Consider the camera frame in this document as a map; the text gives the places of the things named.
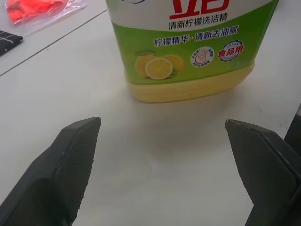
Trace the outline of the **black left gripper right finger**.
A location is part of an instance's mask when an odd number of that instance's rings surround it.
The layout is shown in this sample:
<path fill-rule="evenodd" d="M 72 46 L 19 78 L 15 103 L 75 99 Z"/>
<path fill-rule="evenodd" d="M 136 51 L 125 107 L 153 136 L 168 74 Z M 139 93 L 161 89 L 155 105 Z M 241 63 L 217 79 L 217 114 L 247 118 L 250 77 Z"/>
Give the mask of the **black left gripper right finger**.
<path fill-rule="evenodd" d="M 231 119 L 225 129 L 253 203 L 245 226 L 301 226 L 301 156 L 269 129 Z"/>

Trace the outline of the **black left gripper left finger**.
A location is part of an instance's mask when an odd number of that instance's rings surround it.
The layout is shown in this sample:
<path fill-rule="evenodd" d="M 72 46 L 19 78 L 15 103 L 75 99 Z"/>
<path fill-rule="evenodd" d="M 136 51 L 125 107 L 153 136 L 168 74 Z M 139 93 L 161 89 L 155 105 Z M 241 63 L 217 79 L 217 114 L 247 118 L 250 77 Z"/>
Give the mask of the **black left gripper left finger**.
<path fill-rule="evenodd" d="M 63 128 L 0 205 L 0 226 L 72 226 L 94 162 L 100 117 Z"/>

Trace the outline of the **yellow dish soap bottle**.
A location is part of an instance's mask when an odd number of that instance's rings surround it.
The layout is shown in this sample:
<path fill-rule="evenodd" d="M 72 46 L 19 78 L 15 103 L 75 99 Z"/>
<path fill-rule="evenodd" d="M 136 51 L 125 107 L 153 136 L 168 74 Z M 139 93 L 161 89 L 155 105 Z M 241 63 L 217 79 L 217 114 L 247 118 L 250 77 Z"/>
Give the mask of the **yellow dish soap bottle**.
<path fill-rule="evenodd" d="M 279 0 L 106 0 L 132 95 L 163 103 L 240 84 Z"/>

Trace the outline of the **black cloth with white lines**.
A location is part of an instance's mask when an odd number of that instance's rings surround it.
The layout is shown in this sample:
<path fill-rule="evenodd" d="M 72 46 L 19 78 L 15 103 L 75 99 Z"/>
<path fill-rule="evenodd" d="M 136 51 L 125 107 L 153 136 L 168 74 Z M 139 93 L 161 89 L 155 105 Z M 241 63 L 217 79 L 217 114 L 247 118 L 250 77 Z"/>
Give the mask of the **black cloth with white lines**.
<path fill-rule="evenodd" d="M 0 56 L 9 52 L 23 41 L 22 36 L 14 35 L 0 30 Z"/>

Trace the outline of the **clear bag with red contents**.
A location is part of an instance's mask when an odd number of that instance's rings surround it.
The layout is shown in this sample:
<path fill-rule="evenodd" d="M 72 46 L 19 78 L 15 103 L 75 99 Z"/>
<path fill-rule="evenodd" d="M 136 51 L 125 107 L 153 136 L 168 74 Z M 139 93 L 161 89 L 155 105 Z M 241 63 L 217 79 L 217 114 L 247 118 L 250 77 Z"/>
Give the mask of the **clear bag with red contents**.
<path fill-rule="evenodd" d="M 87 0 L 0 0 L 0 30 L 28 36 L 87 7 Z"/>

